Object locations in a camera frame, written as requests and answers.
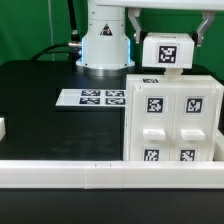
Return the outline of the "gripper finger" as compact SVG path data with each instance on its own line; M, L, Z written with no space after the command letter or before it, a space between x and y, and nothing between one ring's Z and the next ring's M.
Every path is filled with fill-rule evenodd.
M139 22L139 16L141 14L140 8L129 8L128 9L128 18L135 30L135 41L137 44L142 44L146 38L148 32L142 29L142 26Z
M196 47L200 47L202 45L204 40L204 33L215 20L215 16L215 11L202 12L202 22L200 23L199 27L192 32L192 40L194 41Z

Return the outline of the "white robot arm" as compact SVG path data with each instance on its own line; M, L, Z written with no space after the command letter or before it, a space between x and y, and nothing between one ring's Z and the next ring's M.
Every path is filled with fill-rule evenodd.
M130 40L125 22L135 30L135 41L143 46L142 65L166 69L190 69L194 48L214 21L215 13L224 11L224 0L88 0L88 31L82 38L82 56L77 67L91 75L117 75L132 69ZM149 33L139 24L143 8L196 10L202 22L195 36L176 33Z

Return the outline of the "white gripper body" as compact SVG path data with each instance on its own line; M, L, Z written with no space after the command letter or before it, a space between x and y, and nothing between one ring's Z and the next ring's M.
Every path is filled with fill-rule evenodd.
M94 0L101 6L152 9L224 10L224 0Z

